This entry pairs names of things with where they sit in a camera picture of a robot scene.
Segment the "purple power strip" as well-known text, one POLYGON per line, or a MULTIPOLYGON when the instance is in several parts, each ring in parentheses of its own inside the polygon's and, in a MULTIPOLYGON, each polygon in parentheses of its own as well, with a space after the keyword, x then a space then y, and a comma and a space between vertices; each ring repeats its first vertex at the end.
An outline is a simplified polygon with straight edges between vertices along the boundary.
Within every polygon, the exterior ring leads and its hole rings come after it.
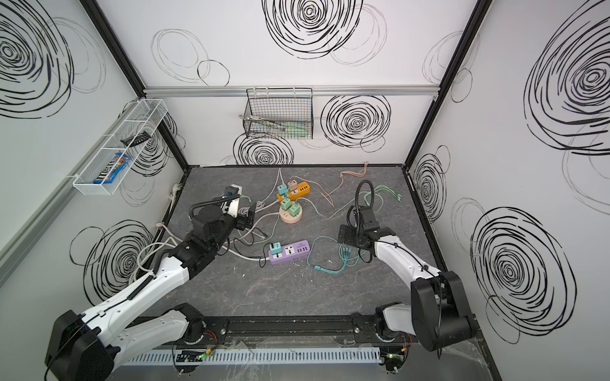
POLYGON ((280 255, 272 256, 268 250, 268 258, 271 264, 282 264, 292 260, 307 257, 310 253, 311 247, 309 241, 297 241, 293 244, 282 245, 282 253, 280 255))

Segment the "green plug adapter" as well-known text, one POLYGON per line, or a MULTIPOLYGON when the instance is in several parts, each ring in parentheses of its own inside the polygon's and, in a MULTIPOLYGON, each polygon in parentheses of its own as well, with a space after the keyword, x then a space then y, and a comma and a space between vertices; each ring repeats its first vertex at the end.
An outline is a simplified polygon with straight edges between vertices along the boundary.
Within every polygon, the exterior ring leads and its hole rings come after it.
POLYGON ((292 200, 290 198, 284 198, 281 202, 281 208, 283 211, 287 211, 292 207, 292 200))
POLYGON ((298 216, 300 211, 301 211, 301 206, 298 203, 293 203, 289 209, 289 213, 292 215, 292 217, 298 216))

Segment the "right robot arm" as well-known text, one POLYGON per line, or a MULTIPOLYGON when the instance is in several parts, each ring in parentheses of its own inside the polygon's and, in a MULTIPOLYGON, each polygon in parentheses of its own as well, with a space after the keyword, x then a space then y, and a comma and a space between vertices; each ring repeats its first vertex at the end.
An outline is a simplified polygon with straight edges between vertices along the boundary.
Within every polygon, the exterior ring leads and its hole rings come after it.
POLYGON ((454 271, 430 265, 389 228, 360 233, 342 225, 338 242, 365 249, 378 258, 406 284, 410 303, 393 303, 376 309, 377 334, 389 339, 394 333, 408 333, 430 352, 477 336, 478 321, 471 311, 461 278, 454 271))

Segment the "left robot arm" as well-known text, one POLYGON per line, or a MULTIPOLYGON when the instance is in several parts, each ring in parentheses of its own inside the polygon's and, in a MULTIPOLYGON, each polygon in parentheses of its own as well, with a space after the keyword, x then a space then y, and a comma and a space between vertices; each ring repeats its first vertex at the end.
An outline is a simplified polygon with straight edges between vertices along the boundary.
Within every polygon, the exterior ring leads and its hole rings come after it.
POLYGON ((188 303, 135 324, 170 291, 196 277, 217 256, 234 230, 252 229, 255 209, 228 214, 205 206, 192 217, 192 231, 174 249, 157 257, 142 276, 108 300, 81 314, 67 311, 54 322, 44 359, 45 372, 58 380, 105 380, 129 360, 172 341, 198 342, 203 315, 188 303))

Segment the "orange power strip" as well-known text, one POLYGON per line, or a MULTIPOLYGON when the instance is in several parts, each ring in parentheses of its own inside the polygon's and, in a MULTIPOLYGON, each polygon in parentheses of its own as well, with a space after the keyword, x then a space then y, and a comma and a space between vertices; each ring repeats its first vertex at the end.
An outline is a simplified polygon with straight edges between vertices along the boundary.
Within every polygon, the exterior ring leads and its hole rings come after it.
POLYGON ((277 200, 281 203, 284 198, 290 198, 290 200, 295 201, 297 198, 301 198, 305 195, 308 195, 311 191, 311 187, 307 182, 301 182, 298 184, 297 189, 290 191, 287 184, 279 185, 277 189, 277 200))

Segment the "pink charger plug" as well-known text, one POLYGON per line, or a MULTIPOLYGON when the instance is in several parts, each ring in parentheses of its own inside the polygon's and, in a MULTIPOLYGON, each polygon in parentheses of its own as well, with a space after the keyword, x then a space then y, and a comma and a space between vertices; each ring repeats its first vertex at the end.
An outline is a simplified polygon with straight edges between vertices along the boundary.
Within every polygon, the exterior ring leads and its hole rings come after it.
POLYGON ((297 183, 297 181, 296 181, 296 180, 290 180, 290 181, 287 183, 287 186, 288 186, 288 188, 289 188, 289 190, 290 190, 290 191, 293 191, 293 190, 297 189, 297 187, 298 187, 298 183, 297 183))

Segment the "teal charger with white cable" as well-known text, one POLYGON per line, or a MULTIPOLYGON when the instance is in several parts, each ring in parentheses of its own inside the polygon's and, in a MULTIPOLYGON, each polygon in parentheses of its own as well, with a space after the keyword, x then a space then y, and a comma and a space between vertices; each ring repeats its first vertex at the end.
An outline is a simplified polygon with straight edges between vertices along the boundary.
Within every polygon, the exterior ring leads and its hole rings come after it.
POLYGON ((278 189, 279 185, 282 185, 282 184, 285 184, 285 181, 284 181, 282 169, 279 168, 277 170, 276 181, 275 181, 275 184, 273 185, 272 190, 263 200, 256 201, 256 211, 262 211, 274 200, 274 197, 277 194, 277 189, 278 189))

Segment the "round pink power strip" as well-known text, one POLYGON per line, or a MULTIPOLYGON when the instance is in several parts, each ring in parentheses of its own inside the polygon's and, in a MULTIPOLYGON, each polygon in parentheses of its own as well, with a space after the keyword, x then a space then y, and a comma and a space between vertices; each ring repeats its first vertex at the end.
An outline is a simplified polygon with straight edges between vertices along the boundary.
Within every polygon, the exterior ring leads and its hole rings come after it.
POLYGON ((279 210, 279 216, 282 222, 292 225, 299 222, 303 217, 303 209, 300 208, 295 216, 292 216, 290 210, 284 211, 282 208, 279 210))

